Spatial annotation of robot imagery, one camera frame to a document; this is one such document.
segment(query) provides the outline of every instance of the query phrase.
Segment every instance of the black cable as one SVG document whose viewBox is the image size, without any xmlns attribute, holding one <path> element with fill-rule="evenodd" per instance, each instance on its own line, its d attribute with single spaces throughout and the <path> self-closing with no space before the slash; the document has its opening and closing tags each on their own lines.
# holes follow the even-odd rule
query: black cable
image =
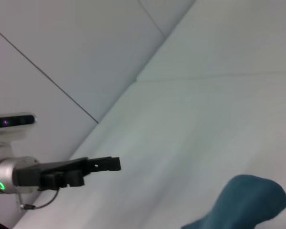
<svg viewBox="0 0 286 229">
<path fill-rule="evenodd" d="M 50 205 L 57 198 L 58 193 L 59 193 L 59 189 L 56 191 L 55 196 L 48 203 L 46 203 L 44 205 L 37 207 L 37 206 L 31 205 L 31 204 L 24 204 L 22 206 L 22 209 L 24 209 L 24 210 L 37 210 L 37 209 L 44 208 L 44 207 Z"/>
</svg>

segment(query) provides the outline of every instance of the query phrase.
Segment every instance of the teal fabric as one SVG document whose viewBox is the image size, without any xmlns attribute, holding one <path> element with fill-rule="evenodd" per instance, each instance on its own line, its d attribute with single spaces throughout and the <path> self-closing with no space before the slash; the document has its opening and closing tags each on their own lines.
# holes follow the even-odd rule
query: teal fabric
<svg viewBox="0 0 286 229">
<path fill-rule="evenodd" d="M 228 182 L 213 209 L 182 229 L 253 229 L 286 208 L 286 193 L 276 182 L 239 175 Z"/>
</svg>

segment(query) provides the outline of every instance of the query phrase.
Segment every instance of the green led light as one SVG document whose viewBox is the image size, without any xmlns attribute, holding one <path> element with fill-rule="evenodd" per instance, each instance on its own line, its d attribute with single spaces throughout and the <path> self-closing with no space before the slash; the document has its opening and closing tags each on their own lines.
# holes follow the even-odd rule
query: green led light
<svg viewBox="0 0 286 229">
<path fill-rule="evenodd" d="M 5 189 L 4 184 L 2 184 L 1 182 L 0 182 L 0 189 L 1 189 L 1 190 L 4 190 L 4 189 Z"/>
</svg>

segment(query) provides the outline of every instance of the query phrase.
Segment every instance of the cable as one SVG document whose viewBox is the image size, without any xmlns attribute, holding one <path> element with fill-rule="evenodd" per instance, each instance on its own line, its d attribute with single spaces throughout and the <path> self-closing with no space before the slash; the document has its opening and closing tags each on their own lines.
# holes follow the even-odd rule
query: cable
<svg viewBox="0 0 286 229">
<path fill-rule="evenodd" d="M 48 203 L 46 203 L 44 205 L 41 205 L 41 206 L 37 207 L 37 206 L 31 205 L 31 204 L 24 204 L 24 205 L 21 206 L 21 208 L 23 210 L 37 210 L 37 209 L 44 208 L 44 207 L 50 205 L 57 198 L 58 193 L 59 193 L 59 189 L 56 191 L 55 196 Z"/>
</svg>

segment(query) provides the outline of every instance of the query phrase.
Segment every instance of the teal cloth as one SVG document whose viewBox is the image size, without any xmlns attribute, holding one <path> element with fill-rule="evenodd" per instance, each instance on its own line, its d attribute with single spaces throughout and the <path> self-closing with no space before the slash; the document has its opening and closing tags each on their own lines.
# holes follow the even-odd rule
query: teal cloth
<svg viewBox="0 0 286 229">
<path fill-rule="evenodd" d="M 182 229 L 253 229 L 286 208 L 286 193 L 276 182 L 239 175 L 228 182 L 204 218 Z"/>
</svg>

